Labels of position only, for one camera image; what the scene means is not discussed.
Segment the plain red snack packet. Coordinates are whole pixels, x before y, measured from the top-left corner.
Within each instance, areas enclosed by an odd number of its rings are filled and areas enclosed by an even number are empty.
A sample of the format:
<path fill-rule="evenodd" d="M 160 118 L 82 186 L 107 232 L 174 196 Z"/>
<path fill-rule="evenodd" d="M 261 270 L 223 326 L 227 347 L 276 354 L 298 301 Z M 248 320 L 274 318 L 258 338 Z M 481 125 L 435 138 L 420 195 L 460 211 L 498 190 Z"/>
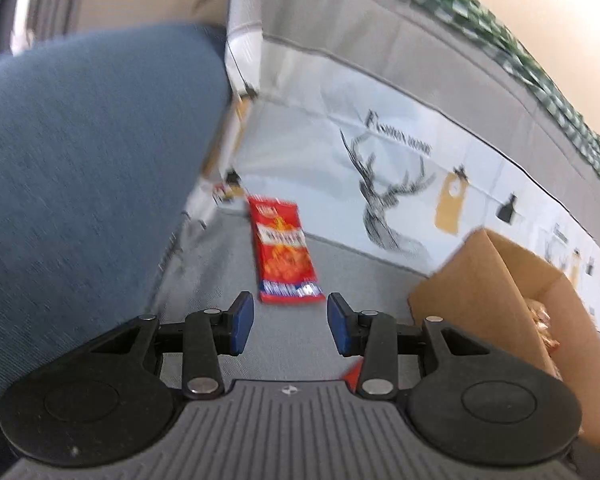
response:
<path fill-rule="evenodd" d="M 363 362 L 363 359 L 357 359 L 341 376 L 341 379 L 347 384 L 351 391 L 354 391 L 358 385 L 358 378 L 360 378 Z"/>

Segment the red spicy snack packet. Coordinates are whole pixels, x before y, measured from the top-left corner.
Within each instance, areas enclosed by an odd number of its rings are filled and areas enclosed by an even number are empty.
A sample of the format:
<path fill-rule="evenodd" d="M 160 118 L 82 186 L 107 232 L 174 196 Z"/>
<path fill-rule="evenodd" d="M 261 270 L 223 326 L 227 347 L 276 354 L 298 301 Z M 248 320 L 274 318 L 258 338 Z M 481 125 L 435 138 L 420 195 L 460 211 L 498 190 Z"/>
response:
<path fill-rule="evenodd" d="M 313 304 L 324 300 L 298 206 L 257 195 L 250 195 L 247 202 L 258 264 L 260 301 Z"/>

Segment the cardboard box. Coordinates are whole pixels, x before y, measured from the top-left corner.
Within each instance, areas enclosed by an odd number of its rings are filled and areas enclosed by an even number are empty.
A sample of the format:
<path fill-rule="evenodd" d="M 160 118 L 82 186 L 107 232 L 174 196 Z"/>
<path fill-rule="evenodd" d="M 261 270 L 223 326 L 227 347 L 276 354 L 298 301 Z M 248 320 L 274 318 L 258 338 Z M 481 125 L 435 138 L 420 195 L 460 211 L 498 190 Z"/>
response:
<path fill-rule="evenodd" d="M 560 342 L 549 356 L 526 298 L 546 307 Z M 582 406 L 583 435 L 600 449 L 600 336 L 562 271 L 504 236 L 472 232 L 451 258 L 408 296 L 416 322 L 430 315 L 558 375 Z"/>

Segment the clear bag of biscuits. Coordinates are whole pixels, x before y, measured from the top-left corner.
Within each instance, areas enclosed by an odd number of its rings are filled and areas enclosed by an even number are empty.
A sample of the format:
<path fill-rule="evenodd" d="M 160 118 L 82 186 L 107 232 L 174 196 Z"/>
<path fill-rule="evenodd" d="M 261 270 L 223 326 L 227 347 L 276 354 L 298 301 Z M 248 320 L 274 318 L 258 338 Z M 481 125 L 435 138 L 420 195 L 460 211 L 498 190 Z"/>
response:
<path fill-rule="evenodd" d="M 538 300 L 526 298 L 524 301 L 526 302 L 535 330 L 538 333 L 547 354 L 553 356 L 559 349 L 560 342 L 552 333 L 552 321 L 550 320 L 550 315 L 548 314 L 546 307 Z"/>

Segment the deer print sofa cover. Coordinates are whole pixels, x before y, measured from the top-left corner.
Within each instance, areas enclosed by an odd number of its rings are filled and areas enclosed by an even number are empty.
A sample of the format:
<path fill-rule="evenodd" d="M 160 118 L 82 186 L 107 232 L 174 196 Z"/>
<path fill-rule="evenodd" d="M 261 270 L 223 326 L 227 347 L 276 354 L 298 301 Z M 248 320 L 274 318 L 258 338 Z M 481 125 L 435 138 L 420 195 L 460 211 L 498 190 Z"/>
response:
<path fill-rule="evenodd" d="M 600 336 L 600 178 L 534 95 L 413 0 L 230 0 L 237 103 L 157 296 L 256 290 L 249 195 L 295 203 L 324 292 L 408 294 L 486 228 L 562 271 Z"/>

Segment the green checkered cloth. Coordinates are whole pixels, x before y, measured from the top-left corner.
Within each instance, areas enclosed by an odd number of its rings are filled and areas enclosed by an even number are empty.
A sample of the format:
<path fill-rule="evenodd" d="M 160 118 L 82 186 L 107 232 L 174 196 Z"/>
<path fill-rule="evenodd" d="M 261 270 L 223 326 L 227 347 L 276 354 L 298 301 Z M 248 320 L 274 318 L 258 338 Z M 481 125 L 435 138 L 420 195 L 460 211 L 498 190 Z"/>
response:
<path fill-rule="evenodd" d="M 446 26 L 460 32 L 509 76 L 530 91 L 600 178 L 600 135 L 594 132 L 557 84 L 515 37 L 479 0 L 413 0 Z"/>

